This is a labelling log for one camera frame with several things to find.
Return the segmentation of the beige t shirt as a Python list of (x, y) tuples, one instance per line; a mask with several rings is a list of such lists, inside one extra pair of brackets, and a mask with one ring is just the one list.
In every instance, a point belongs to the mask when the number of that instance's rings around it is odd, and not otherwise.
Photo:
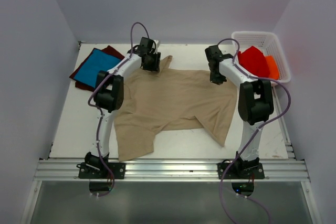
[(171, 69), (172, 59), (161, 60), (158, 73), (137, 69), (124, 82), (124, 101), (114, 119), (120, 161), (152, 153), (161, 131), (204, 128), (225, 145), (236, 86), (229, 80), (210, 82), (209, 71)]

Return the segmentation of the maroon t shirt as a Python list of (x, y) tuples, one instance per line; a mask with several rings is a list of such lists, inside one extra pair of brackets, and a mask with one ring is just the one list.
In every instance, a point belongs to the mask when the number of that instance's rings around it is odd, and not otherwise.
[[(124, 56), (121, 54), (121, 53), (119, 53), (116, 49), (114, 49), (113, 47), (111, 47), (111, 46), (107, 46), (107, 47), (105, 47), (104, 49), (100, 49), (100, 50), (102, 50), (103, 52), (105, 52), (105, 53), (107, 53), (107, 54), (109, 54), (109, 55), (112, 55), (112, 56), (115, 56), (115, 57), (117, 57), (117, 58), (119, 58), (119, 59), (124, 59)], [(71, 79), (71, 80), (73, 80), (72, 79), (72, 77), (75, 75), (75, 73), (76, 73), (76, 71), (78, 70), (78, 68), (69, 76), (69, 78)], [(86, 85), (86, 84), (83, 84), (83, 83), (80, 83), (80, 82), (78, 82), (78, 81), (75, 81), (75, 80), (73, 80), (74, 82), (75, 82), (75, 87), (77, 88), (77, 89), (81, 89), (81, 90), (87, 90), (87, 91), (91, 91), (91, 92), (93, 92), (94, 91), (94, 89), (95, 88), (91, 88), (91, 87), (89, 87), (88, 85)]]

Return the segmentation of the blue t shirt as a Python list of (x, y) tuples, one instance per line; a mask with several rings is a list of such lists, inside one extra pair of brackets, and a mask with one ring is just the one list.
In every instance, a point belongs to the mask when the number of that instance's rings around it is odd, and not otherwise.
[(100, 71), (108, 71), (120, 62), (121, 59), (94, 48), (72, 79), (95, 88), (98, 73)]

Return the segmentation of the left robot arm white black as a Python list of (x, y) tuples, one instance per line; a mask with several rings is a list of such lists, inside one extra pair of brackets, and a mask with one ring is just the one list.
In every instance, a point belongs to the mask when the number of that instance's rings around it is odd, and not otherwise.
[(124, 80), (140, 68), (159, 72), (160, 58), (155, 40), (143, 37), (115, 67), (98, 73), (96, 88), (88, 101), (99, 111), (96, 139), (85, 156), (85, 165), (97, 178), (104, 178), (109, 172), (109, 139), (116, 111), (123, 104)]

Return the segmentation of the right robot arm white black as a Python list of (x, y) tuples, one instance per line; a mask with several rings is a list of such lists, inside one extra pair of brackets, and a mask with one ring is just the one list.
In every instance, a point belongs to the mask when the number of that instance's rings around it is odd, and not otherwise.
[(238, 113), (243, 121), (243, 133), (236, 157), (231, 163), (218, 164), (218, 172), (224, 179), (243, 179), (251, 176), (264, 178), (259, 162), (261, 125), (274, 112), (271, 83), (253, 78), (233, 61), (231, 54), (223, 54), (217, 45), (205, 49), (210, 69), (210, 81), (222, 84), (230, 80), (238, 89)]

